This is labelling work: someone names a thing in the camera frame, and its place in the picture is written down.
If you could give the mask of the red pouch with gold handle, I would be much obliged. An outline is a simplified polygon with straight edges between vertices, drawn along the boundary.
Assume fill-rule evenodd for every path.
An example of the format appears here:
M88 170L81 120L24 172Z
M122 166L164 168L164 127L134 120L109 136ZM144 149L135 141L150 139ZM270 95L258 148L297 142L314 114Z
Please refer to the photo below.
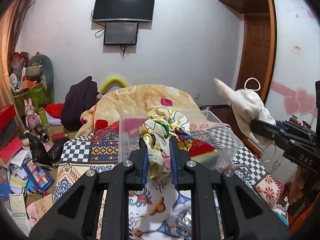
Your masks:
M198 155L214 152L215 150L216 150L216 148L213 145L211 145L207 142L204 142L202 140L193 138L192 145L189 150L189 156L195 157Z

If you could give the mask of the yellow green sponge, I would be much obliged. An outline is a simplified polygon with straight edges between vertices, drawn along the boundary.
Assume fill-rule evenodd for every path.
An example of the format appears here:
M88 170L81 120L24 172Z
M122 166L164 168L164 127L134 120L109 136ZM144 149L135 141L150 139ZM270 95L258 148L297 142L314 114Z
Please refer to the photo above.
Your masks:
M191 160L194 160L209 170L214 170L216 169L217 161L219 159L220 152L217 150L213 150L211 152L203 153L200 155L196 155L191 157Z

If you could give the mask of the clear plastic storage box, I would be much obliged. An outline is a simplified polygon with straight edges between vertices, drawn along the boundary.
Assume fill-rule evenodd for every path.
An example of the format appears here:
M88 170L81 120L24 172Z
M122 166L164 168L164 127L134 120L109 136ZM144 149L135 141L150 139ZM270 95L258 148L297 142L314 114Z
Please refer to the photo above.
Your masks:
M190 123L192 139L199 139L213 145L220 152L216 169L228 166L243 143L232 130L211 111L185 112ZM121 163L132 151L139 149L139 129L147 120L146 113L121 114L119 120L119 156Z

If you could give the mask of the colourful patterned silk scarf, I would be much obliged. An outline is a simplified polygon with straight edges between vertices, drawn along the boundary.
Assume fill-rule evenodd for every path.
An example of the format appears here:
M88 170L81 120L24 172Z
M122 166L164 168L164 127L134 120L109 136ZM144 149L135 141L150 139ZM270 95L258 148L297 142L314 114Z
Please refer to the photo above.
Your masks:
M148 151L148 177L161 181L171 177L170 139L176 139L181 150L191 149L190 123L184 114L170 108L154 108L147 117L140 127L140 137Z

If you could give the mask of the white drawstring bag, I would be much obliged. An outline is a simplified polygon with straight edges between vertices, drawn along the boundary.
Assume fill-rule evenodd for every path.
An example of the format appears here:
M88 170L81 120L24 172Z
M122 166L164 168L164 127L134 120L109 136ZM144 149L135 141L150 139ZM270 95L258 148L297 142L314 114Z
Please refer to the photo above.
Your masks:
M217 92L231 103L236 123L244 137L244 143L249 146L261 146L262 154L270 146L276 148L272 140L254 133L250 128L251 122L255 119L269 125L276 125L276 120L265 107L257 91L248 88L233 90L217 78L214 79L214 82Z

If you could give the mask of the orange fleece blanket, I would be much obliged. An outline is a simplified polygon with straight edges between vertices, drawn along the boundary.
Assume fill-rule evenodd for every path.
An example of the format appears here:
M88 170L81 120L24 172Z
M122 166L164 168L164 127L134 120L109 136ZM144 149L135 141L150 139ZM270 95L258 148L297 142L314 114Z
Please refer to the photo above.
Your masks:
M93 107L84 111L80 120L85 123L75 136L91 134L97 120L106 120L111 125L120 119L121 114L148 113L162 107L181 113L200 111L193 98L177 88L165 85L129 86L105 94Z

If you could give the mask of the patterned bed cover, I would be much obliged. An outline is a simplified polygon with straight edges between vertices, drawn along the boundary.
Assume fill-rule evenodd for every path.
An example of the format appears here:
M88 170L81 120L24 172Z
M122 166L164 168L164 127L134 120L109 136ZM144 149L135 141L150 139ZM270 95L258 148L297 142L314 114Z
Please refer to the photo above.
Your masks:
M98 173L118 163L119 123L103 131L99 139L91 133L65 143L57 171L54 200L64 193L89 169ZM286 211L277 203L284 187L268 174L267 169L246 148L241 147L228 169L259 194L271 210L288 225ZM170 217L178 208L191 203L189 191L176 191L172 182L148 182L142 191L129 192L130 239L190 239L191 234Z

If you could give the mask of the white sliding wardrobe door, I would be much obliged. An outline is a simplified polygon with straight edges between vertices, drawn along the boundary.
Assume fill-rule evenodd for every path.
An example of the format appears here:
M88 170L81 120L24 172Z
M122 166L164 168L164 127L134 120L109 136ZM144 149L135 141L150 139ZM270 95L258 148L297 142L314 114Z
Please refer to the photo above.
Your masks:
M316 129L319 22L304 0L273 0L276 54L265 107L276 120L307 122Z

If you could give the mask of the wooden wardrobe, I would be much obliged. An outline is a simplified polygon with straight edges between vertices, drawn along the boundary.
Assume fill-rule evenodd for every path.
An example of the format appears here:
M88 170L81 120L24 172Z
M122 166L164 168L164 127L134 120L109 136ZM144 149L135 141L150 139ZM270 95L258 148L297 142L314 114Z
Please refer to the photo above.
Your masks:
M266 101L274 69L276 22L273 0L219 0L244 15L244 40L236 89L256 78L258 94Z

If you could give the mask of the yellow curved cushion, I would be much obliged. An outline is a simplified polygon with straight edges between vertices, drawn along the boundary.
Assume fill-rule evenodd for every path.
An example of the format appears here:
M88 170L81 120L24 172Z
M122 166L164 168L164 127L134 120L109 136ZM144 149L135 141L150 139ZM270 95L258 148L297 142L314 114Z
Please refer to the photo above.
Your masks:
M114 85L120 87L120 88L125 88L128 87L128 83L121 78L120 76L114 75L112 77L109 77L108 79L106 79L103 84L100 86L100 88L98 89L99 93L101 94L105 94L107 93L111 87L113 87Z

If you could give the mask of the dark purple clothing pile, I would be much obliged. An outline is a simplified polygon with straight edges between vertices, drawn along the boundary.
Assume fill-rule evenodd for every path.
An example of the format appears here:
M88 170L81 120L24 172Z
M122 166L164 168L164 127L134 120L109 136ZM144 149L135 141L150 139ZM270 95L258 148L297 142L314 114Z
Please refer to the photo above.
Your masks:
M91 76L71 86L61 110L61 124L65 129L77 131L81 128L80 116L95 105L97 95L97 83Z

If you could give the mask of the grey plush toy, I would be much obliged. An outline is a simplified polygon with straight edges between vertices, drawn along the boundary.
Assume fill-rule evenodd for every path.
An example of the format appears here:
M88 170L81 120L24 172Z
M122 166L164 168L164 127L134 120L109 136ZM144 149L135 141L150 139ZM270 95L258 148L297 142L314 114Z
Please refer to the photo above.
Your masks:
M33 56L27 64L25 74L31 80L40 80L46 90L54 85L53 64L49 57L43 54Z

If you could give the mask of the red box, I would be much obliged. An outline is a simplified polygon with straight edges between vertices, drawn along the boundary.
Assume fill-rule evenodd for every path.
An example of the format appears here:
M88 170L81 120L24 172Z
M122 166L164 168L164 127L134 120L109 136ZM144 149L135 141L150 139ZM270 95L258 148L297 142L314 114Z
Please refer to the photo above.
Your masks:
M15 117L16 111L13 104L5 105L0 109L0 132L6 128L7 124Z

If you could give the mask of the orange curtain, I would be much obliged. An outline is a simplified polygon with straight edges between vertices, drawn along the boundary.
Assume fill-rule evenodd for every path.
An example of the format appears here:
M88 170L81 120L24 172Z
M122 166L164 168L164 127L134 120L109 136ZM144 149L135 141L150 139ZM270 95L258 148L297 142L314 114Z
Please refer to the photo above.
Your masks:
M8 7L7 11L1 17L1 107L13 104L16 115L15 121L20 131L23 131L23 123L21 117L18 115L17 106L12 95L11 84L9 80L9 66L11 52L14 45L14 22L16 12L19 8L21 0L14 0Z

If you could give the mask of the black wall television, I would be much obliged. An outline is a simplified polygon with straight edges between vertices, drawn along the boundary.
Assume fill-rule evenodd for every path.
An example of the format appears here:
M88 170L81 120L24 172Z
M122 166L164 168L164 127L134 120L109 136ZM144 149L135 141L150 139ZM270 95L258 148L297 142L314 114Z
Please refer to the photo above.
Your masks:
M92 21L151 22L155 0L95 0Z

